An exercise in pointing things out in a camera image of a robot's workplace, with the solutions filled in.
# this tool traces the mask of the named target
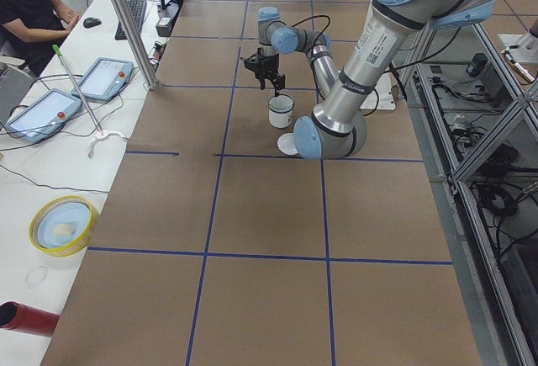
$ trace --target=yellow rim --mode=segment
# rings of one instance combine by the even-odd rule
[[[79,237],[64,246],[56,248],[45,248],[41,246],[38,243],[37,239],[37,230],[39,229],[41,221],[52,209],[68,202],[77,202],[85,204],[90,209],[90,221],[88,222],[86,229],[84,229],[84,231]],[[50,254],[54,257],[66,257],[68,255],[74,254],[75,252],[81,251],[85,246],[87,246],[90,237],[90,230],[93,228],[93,225],[97,221],[98,217],[99,212],[86,199],[76,195],[62,196],[61,198],[50,201],[37,212],[37,214],[32,219],[32,222],[30,223],[29,239],[32,242],[32,245],[38,250],[41,250],[42,252],[46,252],[47,254]]]

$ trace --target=red cylinder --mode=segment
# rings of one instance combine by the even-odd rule
[[[9,301],[0,305],[0,328],[52,337],[60,316]]]

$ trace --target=white cup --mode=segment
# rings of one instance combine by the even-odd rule
[[[269,98],[269,123],[275,128],[286,128],[293,121],[295,101],[286,94],[278,94]]]

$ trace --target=white desk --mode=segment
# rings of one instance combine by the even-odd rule
[[[147,19],[141,32],[145,48],[149,53],[159,38],[155,24],[158,20],[157,7],[149,2]],[[98,17],[103,23],[85,29],[82,21],[86,17]],[[61,50],[73,73],[84,74],[98,57],[113,57],[132,61],[137,66],[127,40],[114,40],[118,19],[110,0],[94,0],[81,18],[81,22],[63,43]],[[42,76],[64,73],[59,60],[54,57]],[[70,92],[69,80],[47,82],[49,87]],[[23,103],[30,104],[43,95],[45,87],[36,84],[28,92]],[[144,104],[146,89],[141,73],[122,92],[123,108],[109,116],[103,127],[121,130],[130,136]],[[95,109],[101,119],[121,105],[119,98]],[[87,134],[94,129],[87,114],[66,125],[64,130]],[[5,151],[1,163],[16,172],[21,172],[38,183],[54,186],[69,186],[84,189],[109,191],[125,151],[125,142],[118,137],[100,141],[95,145],[94,157],[87,157],[88,143],[92,136],[75,137],[68,134],[55,135],[48,141],[16,151]],[[23,146],[7,135],[0,135],[0,150]],[[68,190],[38,188],[22,178],[0,168],[0,304],[14,300],[43,310],[61,313],[66,303],[74,278],[85,250],[70,257],[50,257],[34,248],[28,238],[29,223],[35,213],[52,199],[76,194],[88,199],[101,211],[106,194],[78,193]],[[46,267],[45,280],[31,288],[26,277],[36,267]],[[35,337],[18,332],[0,330],[0,364],[2,366],[39,365],[50,342],[49,338]]]

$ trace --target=keyboard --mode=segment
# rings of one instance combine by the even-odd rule
[[[144,25],[144,15],[145,15],[145,0],[127,0],[127,5],[133,16],[134,23],[138,32],[142,31],[142,25]],[[118,23],[118,29],[116,29],[116,35],[114,36],[115,40],[126,40],[127,35],[125,34],[124,29],[121,27],[121,23]]]

